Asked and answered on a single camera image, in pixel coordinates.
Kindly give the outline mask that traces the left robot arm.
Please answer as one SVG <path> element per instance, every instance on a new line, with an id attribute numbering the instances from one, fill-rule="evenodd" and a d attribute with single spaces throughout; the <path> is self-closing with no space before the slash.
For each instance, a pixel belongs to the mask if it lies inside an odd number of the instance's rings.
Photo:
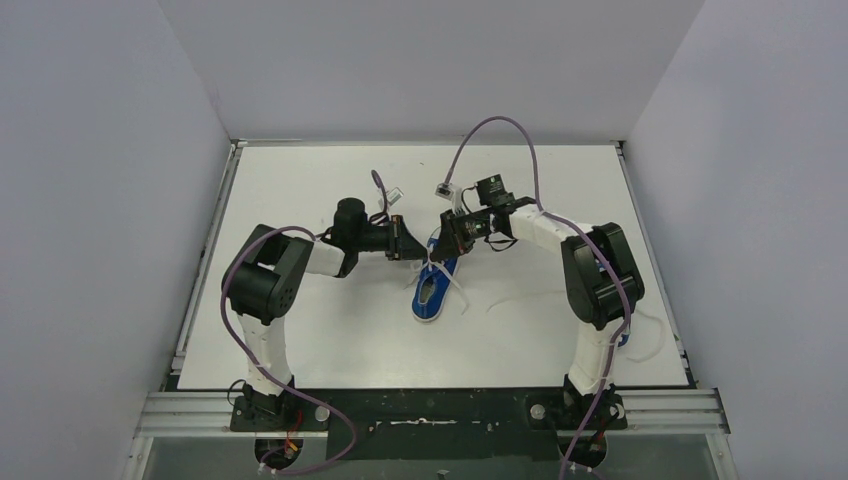
<path id="1" fill-rule="evenodd" d="M 381 252 L 390 261 L 423 260 L 428 252 L 400 215 L 371 218 L 364 203 L 344 198 L 321 237 L 302 227 L 260 224 L 222 279 L 220 309 L 236 314 L 242 332 L 236 343 L 248 358 L 248 376 L 234 403 L 238 431 L 280 429 L 293 424 L 305 399 L 294 394 L 286 354 L 285 317 L 307 274 L 344 278 L 361 253 Z"/>

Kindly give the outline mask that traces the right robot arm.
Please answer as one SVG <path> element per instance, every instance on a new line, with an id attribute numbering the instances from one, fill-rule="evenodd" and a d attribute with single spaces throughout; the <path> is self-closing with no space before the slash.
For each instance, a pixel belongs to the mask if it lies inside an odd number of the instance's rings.
<path id="1" fill-rule="evenodd" d="M 645 285 L 623 229 L 616 223 L 582 226 L 546 211 L 538 200 L 516 197 L 500 176 L 476 183 L 477 211 L 446 210 L 430 258 L 442 262 L 471 252 L 495 233 L 525 241 L 560 259 L 564 294 L 578 320 L 574 358 L 564 378 L 562 411 L 578 427 L 607 426 L 617 415 L 612 368 Z"/>

